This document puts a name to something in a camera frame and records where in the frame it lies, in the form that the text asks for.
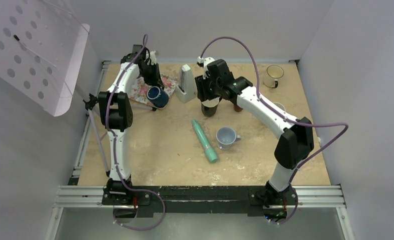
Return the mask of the light green mug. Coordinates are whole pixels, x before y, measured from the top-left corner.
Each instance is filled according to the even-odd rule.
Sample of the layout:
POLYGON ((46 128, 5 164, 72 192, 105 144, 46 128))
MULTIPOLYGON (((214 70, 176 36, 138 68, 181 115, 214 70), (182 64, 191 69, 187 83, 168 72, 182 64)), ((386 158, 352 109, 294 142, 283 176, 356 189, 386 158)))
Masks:
POLYGON ((279 103, 279 102, 275 102, 274 103, 277 107, 279 107, 282 111, 286 111, 286 108, 283 104, 279 103))

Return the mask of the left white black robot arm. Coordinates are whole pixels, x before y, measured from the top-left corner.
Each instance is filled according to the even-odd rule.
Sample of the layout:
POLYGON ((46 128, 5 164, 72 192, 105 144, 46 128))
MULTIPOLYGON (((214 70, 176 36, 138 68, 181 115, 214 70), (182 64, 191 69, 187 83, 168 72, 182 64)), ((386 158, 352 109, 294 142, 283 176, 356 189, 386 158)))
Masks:
POLYGON ((107 130, 111 152, 111 167, 106 192, 123 205, 134 197, 131 170, 127 160, 126 138, 133 124, 133 110, 129 91, 138 79, 148 87, 144 91, 147 100, 156 109, 168 103, 162 82, 156 53, 142 44, 133 45, 131 53, 121 59, 120 71, 112 85, 98 94, 101 122, 107 130))

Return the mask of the brown striped mug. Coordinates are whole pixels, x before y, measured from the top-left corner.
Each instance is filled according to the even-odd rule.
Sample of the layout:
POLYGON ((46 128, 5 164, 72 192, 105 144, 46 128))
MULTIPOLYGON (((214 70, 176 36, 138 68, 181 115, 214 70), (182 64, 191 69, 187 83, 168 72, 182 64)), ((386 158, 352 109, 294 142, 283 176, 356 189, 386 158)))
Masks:
POLYGON ((234 111, 237 112, 237 113, 243 111, 243 108, 239 107, 239 106, 236 105, 236 104, 233 105, 233 109, 234 109, 234 111))

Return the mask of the white upside-down mug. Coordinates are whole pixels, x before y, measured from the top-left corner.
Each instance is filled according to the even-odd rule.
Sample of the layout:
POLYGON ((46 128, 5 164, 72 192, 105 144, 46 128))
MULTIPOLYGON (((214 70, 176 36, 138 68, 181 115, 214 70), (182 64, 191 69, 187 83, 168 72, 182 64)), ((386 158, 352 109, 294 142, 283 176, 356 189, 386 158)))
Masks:
POLYGON ((231 127, 221 127, 216 133, 217 146, 221 150, 227 150, 231 148, 231 146, 242 139, 240 135, 238 135, 234 129, 231 127))

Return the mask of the beige mug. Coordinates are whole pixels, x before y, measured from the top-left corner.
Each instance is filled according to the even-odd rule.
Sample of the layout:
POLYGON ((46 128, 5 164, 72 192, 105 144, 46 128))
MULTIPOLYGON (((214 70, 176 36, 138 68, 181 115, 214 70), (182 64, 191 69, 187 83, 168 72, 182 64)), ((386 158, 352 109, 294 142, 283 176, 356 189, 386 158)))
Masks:
POLYGON ((278 65, 270 65, 266 69, 266 77, 263 84, 271 89, 278 88, 279 80, 284 76, 284 70, 278 65))

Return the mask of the dark blue mug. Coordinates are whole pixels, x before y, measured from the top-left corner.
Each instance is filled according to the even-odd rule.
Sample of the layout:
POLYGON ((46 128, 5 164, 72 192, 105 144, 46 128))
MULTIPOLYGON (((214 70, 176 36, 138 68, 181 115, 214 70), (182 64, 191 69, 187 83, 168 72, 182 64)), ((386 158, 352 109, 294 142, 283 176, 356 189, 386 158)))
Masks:
POLYGON ((147 99, 154 105, 154 107, 162 109, 169 101, 167 93, 158 86, 151 86, 147 90, 147 99))

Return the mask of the black mug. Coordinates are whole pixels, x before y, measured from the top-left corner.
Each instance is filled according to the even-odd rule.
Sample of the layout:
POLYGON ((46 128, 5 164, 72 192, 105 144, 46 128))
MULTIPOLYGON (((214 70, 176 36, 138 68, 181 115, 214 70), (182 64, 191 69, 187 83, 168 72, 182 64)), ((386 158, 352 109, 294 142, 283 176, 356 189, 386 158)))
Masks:
POLYGON ((212 100, 206 100, 201 103, 201 111, 205 117, 212 117, 216 114, 218 105, 220 103, 219 98, 212 100))

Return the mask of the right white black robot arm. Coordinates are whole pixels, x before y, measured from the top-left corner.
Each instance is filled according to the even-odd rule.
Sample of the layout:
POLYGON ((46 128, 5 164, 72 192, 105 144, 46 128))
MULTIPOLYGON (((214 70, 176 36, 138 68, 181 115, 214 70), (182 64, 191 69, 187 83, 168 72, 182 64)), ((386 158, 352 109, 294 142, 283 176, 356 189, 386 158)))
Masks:
POLYGON ((197 97, 206 117, 213 116, 220 101, 226 100, 251 113, 277 137, 274 151, 277 164, 259 199, 273 204, 280 202, 290 189, 297 165, 314 149, 311 121, 282 111, 260 95, 251 81, 234 77, 225 60, 199 57, 197 64, 203 68, 203 75, 195 77, 197 97))

